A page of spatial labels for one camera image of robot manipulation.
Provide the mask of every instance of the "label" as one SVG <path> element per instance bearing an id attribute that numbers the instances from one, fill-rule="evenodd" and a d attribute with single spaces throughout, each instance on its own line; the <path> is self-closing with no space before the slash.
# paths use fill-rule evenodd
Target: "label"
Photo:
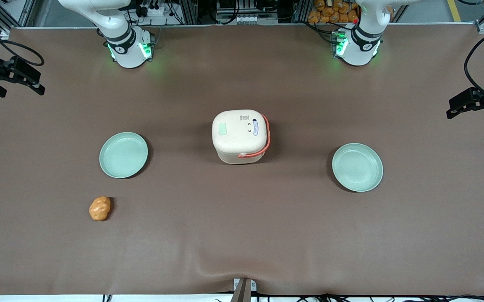
<path id="1" fill-rule="evenodd" d="M 256 119 L 253 119 L 253 135 L 257 136 L 259 133 L 259 123 L 257 123 Z"/>

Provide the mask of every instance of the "black cable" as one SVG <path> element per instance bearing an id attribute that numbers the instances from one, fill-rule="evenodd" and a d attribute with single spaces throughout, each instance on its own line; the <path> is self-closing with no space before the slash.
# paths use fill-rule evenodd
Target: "black cable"
<path id="1" fill-rule="evenodd" d="M 458 2 L 460 3 L 463 3 L 465 5 L 479 5 L 479 4 L 482 4 L 482 2 L 467 2 L 467 1 L 464 1 L 464 0 L 457 0 Z"/>
<path id="2" fill-rule="evenodd" d="M 8 52 L 10 52 L 12 55 L 22 59 L 25 63 L 28 63 L 29 65 L 33 65 L 33 66 L 42 66 L 44 65 L 44 58 L 42 57 L 42 55 L 40 55 L 36 50 L 34 50 L 33 48 L 30 48 L 28 46 L 25 46 L 21 43 L 18 43 L 18 42 L 14 42 L 14 41 L 9 41 L 9 40 L 1 40 L 0 39 L 0 44 L 1 46 L 3 46 L 6 50 L 8 50 Z M 33 53 L 34 55 L 36 55 L 39 59 L 40 59 L 40 63 L 35 63 L 35 62 L 31 62 L 29 60 L 26 60 L 25 58 L 23 58 L 22 56 L 20 56 L 19 54 L 17 54 L 14 50 L 12 50 L 9 46 L 6 46 L 6 44 L 11 44 L 11 45 L 15 45 L 15 46 L 18 46 L 20 48 L 23 48 L 25 50 L 28 50 L 29 52 Z"/>
<path id="3" fill-rule="evenodd" d="M 308 26 L 310 29 L 312 29 L 312 30 L 314 30 L 314 31 L 320 31 L 321 33 L 329 33 L 329 34 L 330 34 L 330 33 L 332 33 L 331 31 L 325 31 L 324 29 L 319 29 L 319 28 L 317 28 L 316 23 L 315 23 L 315 25 L 314 25 L 314 26 L 313 26 L 313 25 L 311 25 L 311 23 L 309 23 L 309 22 L 307 22 L 307 21 L 294 21 L 293 23 L 303 23 L 303 24 L 307 25 L 307 26 Z M 344 27 L 344 26 L 342 26 L 342 25 L 340 25 L 340 24 L 337 24 L 337 23 L 333 23 L 333 22 L 332 22 L 332 23 L 328 23 L 328 24 L 332 24 L 332 25 L 335 25 L 335 26 L 340 27 L 340 28 L 342 28 L 342 29 L 347 29 L 347 30 L 349 30 L 349 31 L 351 31 L 351 30 L 352 30 L 352 29 L 349 29 L 348 27 Z"/>
<path id="4" fill-rule="evenodd" d="M 210 8 L 213 8 L 213 4 L 214 4 L 215 0 L 210 0 Z M 238 16 L 238 13 L 240 12 L 240 4 L 238 3 L 238 0 L 234 0 L 234 9 L 233 9 L 233 15 L 232 17 L 230 18 L 229 21 L 225 22 L 225 23 L 221 23 L 220 21 L 217 21 L 217 19 L 212 15 L 212 10 L 209 9 L 209 16 L 210 16 L 210 19 L 216 23 L 216 24 L 221 24 L 221 25 L 227 25 L 229 23 L 231 23 L 232 21 L 234 21 L 236 19 L 236 17 Z"/>
<path id="5" fill-rule="evenodd" d="M 261 10 L 263 12 L 273 12 L 277 10 L 277 4 L 270 8 L 266 8 L 265 6 L 259 5 L 259 1 L 260 0 L 253 0 L 253 6 L 255 6 L 258 10 Z"/>
<path id="6" fill-rule="evenodd" d="M 167 3 L 167 6 L 169 6 L 169 9 L 173 13 L 173 15 L 175 16 L 175 19 L 180 23 L 180 25 L 184 25 L 184 22 L 182 22 L 182 19 L 180 18 L 180 16 L 175 10 L 175 6 L 173 5 L 172 0 L 167 0 L 166 3 Z"/>
<path id="7" fill-rule="evenodd" d="M 130 24 L 137 25 L 138 22 L 136 20 L 132 19 L 132 16 L 130 15 L 130 9 L 129 8 L 126 9 L 126 12 L 128 13 L 128 21 L 129 21 L 129 23 Z"/>
<path id="8" fill-rule="evenodd" d="M 470 61 L 470 58 L 471 56 L 474 54 L 475 50 L 478 48 L 479 45 L 482 44 L 482 42 L 484 42 L 484 37 L 482 37 L 481 40 L 479 40 L 479 42 L 477 42 L 475 44 L 475 46 L 471 49 L 470 53 L 468 53 L 468 56 L 466 57 L 466 60 L 464 61 L 464 73 L 466 74 L 466 77 L 468 78 L 468 80 L 470 81 L 470 83 L 475 87 L 477 88 L 480 92 L 482 92 L 482 94 L 484 94 L 484 89 L 481 88 L 475 81 L 474 79 L 471 77 L 470 75 L 470 71 L 468 71 L 468 62 Z"/>

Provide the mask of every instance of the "cable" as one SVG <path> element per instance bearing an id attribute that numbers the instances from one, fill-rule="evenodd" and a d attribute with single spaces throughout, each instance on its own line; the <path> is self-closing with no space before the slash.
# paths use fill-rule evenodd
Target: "cable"
<path id="1" fill-rule="evenodd" d="M 307 21 L 294 21 L 293 23 L 303 23 L 303 24 L 307 25 L 307 26 L 308 26 L 310 29 L 312 29 L 312 30 L 314 30 L 314 31 L 320 31 L 321 33 L 332 33 L 332 32 L 330 32 L 330 31 L 325 31 L 325 30 L 323 30 L 323 29 L 318 29 L 318 28 L 317 28 L 317 26 L 316 26 L 316 23 L 315 23 L 315 25 L 314 25 L 314 26 L 313 26 L 313 25 L 311 25 L 311 23 L 309 23 L 309 22 L 307 22 Z M 340 28 L 342 28 L 342 29 L 347 29 L 347 30 L 349 30 L 349 31 L 351 31 L 351 30 L 352 30 L 352 29 L 349 29 L 348 27 L 342 26 L 342 25 L 337 24 L 337 23 L 333 23 L 333 22 L 332 22 L 332 23 L 328 23 L 328 24 L 332 24 L 332 25 L 335 25 L 335 26 L 340 27 Z"/>
<path id="2" fill-rule="evenodd" d="M 28 63 L 29 65 L 33 65 L 33 66 L 42 66 L 44 65 L 44 58 L 42 57 L 42 55 L 40 55 L 36 50 L 34 50 L 33 48 L 30 48 L 28 46 L 25 46 L 21 43 L 18 43 L 18 42 L 14 42 L 14 41 L 10 41 L 10 40 L 1 40 L 0 39 L 0 44 L 1 46 L 3 46 L 6 50 L 8 50 L 8 52 L 10 52 L 12 55 L 15 55 L 16 57 L 22 59 L 25 63 Z M 19 54 L 17 54 L 14 50 L 12 50 L 9 46 L 6 46 L 6 44 L 11 44 L 11 45 L 15 45 L 15 46 L 18 46 L 20 48 L 23 48 L 25 50 L 28 50 L 29 52 L 33 53 L 34 55 L 36 55 L 39 59 L 40 59 L 40 63 L 35 63 L 35 62 L 31 62 L 29 60 L 26 60 L 25 58 L 23 58 L 22 56 L 20 56 Z"/>
<path id="3" fill-rule="evenodd" d="M 133 24 L 134 23 L 135 25 L 137 25 L 138 22 L 135 21 L 134 19 L 132 19 L 132 16 L 130 16 L 130 9 L 129 8 L 126 9 L 126 12 L 128 13 L 128 21 L 129 21 L 129 23 L 130 24 Z"/>
<path id="4" fill-rule="evenodd" d="M 167 0 L 165 3 L 167 3 L 167 6 L 169 6 L 169 9 L 171 12 L 173 12 L 173 15 L 175 15 L 175 19 L 180 23 L 180 25 L 184 25 L 184 22 L 182 22 L 181 17 L 178 15 L 177 11 L 175 10 L 175 6 L 173 5 L 172 0 Z"/>
<path id="5" fill-rule="evenodd" d="M 273 12 L 273 11 L 277 10 L 277 3 L 276 3 L 276 5 L 274 5 L 270 8 L 266 8 L 265 6 L 260 6 L 259 1 L 260 0 L 253 0 L 253 6 L 255 6 L 258 10 L 261 10 L 263 12 Z"/>
<path id="6" fill-rule="evenodd" d="M 156 45 L 156 44 L 158 44 L 158 41 L 160 40 L 160 33 L 161 32 L 162 32 L 162 27 L 160 26 L 160 29 L 158 30 L 158 35 L 154 39 L 154 43 L 152 43 L 153 46 Z"/>
<path id="7" fill-rule="evenodd" d="M 210 0 L 210 8 L 213 8 L 213 4 L 214 4 L 215 0 Z M 233 15 L 232 17 L 229 19 L 229 21 L 227 21 L 226 23 L 221 23 L 221 21 L 217 21 L 217 19 L 212 15 L 212 10 L 209 9 L 209 16 L 210 16 L 210 19 L 216 23 L 216 24 L 220 24 L 220 25 L 227 25 L 229 23 L 231 23 L 232 21 L 234 21 L 236 19 L 236 17 L 238 16 L 238 13 L 240 12 L 240 4 L 238 3 L 238 0 L 234 0 L 234 10 L 233 10 Z"/>
<path id="8" fill-rule="evenodd" d="M 474 54 L 475 50 L 478 48 L 479 45 L 482 44 L 482 42 L 484 42 L 484 37 L 482 37 L 481 40 L 479 40 L 479 42 L 477 42 L 475 44 L 475 46 L 471 49 L 470 53 L 468 53 L 468 56 L 466 57 L 466 60 L 464 61 L 464 73 L 466 74 L 466 77 L 468 78 L 468 80 L 470 81 L 470 83 L 475 87 L 477 88 L 480 92 L 482 92 L 482 94 L 484 94 L 484 89 L 481 88 L 475 81 L 474 79 L 471 77 L 470 75 L 470 71 L 468 71 L 468 63 L 470 61 L 470 58 L 471 56 Z"/>

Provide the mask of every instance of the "table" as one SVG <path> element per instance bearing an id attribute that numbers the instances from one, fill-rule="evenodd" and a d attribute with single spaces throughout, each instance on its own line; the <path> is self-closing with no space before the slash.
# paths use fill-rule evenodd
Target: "table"
<path id="1" fill-rule="evenodd" d="M 0 294 L 222 292 L 236 277 L 264 294 L 484 294 L 484 115 L 445 117 L 470 86 L 474 25 L 390 26 L 365 67 L 304 26 L 165 29 L 137 69 L 92 29 L 11 38 L 46 58 L 46 95 L 8 84 L 0 99 Z M 470 69 L 484 86 L 484 44 Z M 229 166 L 211 122 L 244 108 L 272 143 Z M 123 131 L 152 160 L 116 180 L 98 153 Z M 351 142 L 384 163 L 368 193 L 330 170 Z M 105 222 L 88 214 L 99 195 Z"/>

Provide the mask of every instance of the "ceramic plate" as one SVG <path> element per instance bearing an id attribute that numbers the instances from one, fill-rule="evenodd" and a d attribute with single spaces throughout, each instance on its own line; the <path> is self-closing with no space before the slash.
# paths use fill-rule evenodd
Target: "ceramic plate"
<path id="1" fill-rule="evenodd" d="M 114 178 L 127 178 L 143 168 L 148 157 L 144 139 L 133 132 L 111 136 L 100 150 L 100 167 Z"/>
<path id="2" fill-rule="evenodd" d="M 348 143 L 339 148 L 333 155 L 332 169 L 345 188 L 356 192 L 374 189 L 384 176 L 378 154 L 361 143 Z"/>

